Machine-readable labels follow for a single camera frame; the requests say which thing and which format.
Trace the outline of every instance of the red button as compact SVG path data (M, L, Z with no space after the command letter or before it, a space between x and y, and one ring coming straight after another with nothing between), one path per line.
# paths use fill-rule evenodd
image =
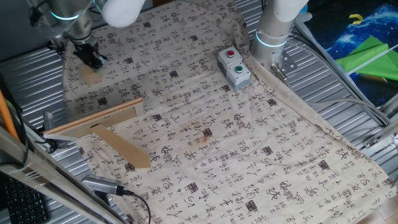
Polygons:
M234 57L234 52L232 50L228 51L227 56Z

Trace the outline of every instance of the wooden board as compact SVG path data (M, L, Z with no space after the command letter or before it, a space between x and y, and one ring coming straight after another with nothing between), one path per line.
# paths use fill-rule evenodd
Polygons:
M62 136L73 138L82 138L92 134L91 127L96 124L102 124L108 128L112 125L122 123L136 116L142 115L142 99L137 98L121 105L100 111L87 117L69 122L59 127L44 131L46 138L65 139Z
M142 152L136 146L127 142L122 137L114 134L101 124L91 127L92 131L102 140L106 141L112 148L120 153L135 168L150 168L150 159L148 154Z
M102 82L100 75L95 73L92 68L83 64L79 66L80 75L83 77L83 80L87 85L93 85L95 83Z

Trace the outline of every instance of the tablecloth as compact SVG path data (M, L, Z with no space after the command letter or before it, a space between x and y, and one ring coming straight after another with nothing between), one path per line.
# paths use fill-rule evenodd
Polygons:
M145 115L110 130L148 153L136 169L92 134L77 141L94 174L144 197L153 223L356 223L396 194L385 172L249 53L233 1L174 1L125 29L95 30L108 62L86 86L67 46L71 120L141 96ZM232 90L216 55L234 45L252 71ZM134 223L144 204L113 196Z

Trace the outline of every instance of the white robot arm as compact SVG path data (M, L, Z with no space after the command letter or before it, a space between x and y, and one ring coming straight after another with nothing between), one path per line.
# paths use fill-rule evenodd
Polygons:
M31 6L35 5L35 0L27 1ZM109 25L120 28L132 24L137 19L144 2L145 0L46 0L51 13L48 16L51 18L43 17L38 7L32 7L36 19L30 19L31 24L38 28L42 35L53 40L53 43L66 34L75 45L74 54L83 63L97 70L103 66L106 57L99 53L98 43L91 34L91 4L96 5ZM57 25L51 24L50 19L55 19Z
M266 69L271 71L273 63L280 66L282 51L295 18L307 2L308 0L270 0L262 12L250 52Z
M53 29L47 34L58 37L63 32L76 47L75 54L87 65L100 69L106 57L98 52L98 43L91 34L91 17L87 9L94 2L104 20L113 27L126 27L138 17L145 0L46 0L51 14L56 18L58 33ZM278 65L282 51L292 31L295 18L308 0L269 0L262 12L256 38L251 46L253 57L266 69Z

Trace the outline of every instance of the corrugated metal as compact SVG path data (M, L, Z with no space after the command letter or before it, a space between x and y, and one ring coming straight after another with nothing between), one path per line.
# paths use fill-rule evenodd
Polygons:
M22 116L35 128L43 126L43 111L54 114L56 126L67 123L63 102L62 71L61 58L49 49L40 49L0 64L0 74L24 110ZM66 149L55 151L52 156L79 180L92 174L74 142L68 144ZM112 200L110 204L116 212L127 219ZM47 198L47 205L50 212L48 224L91 223L79 213L51 198ZM7 210L0 213L0 223L10 223Z
M251 38L256 31L261 16L261 2L258 0L237 0L248 26ZM337 79L326 64L305 50L305 44L292 39L287 44L287 52L298 65L298 69L288 74L293 90L308 101L323 101L350 97L350 92ZM24 109L24 118L36 128L43 124L43 110L52 111L56 125L67 122L62 94L62 67L60 57L48 49L38 50L25 56L0 64L0 73L5 76L16 100ZM347 140L358 149L371 156L393 180L398 176L398 153L390 139L383 140L376 147L365 149L363 142L380 128L375 121L358 105L337 103L314 108L332 124ZM66 149L59 149L53 158L81 180L91 174L76 145L71 142ZM112 208L123 218L127 218L111 200ZM51 220L49 223L91 223L78 213L58 202L47 199ZM0 213L0 223L9 223L6 211Z
M352 98L337 75L329 69L322 58L317 57L307 45L291 38L287 53L297 64L297 70L288 73L292 89L305 101L318 102L337 98ZM371 157L398 184L398 150L391 138L366 149L365 140L382 130L363 108L357 104L341 102L328 106L313 107L325 120L334 126L347 140Z

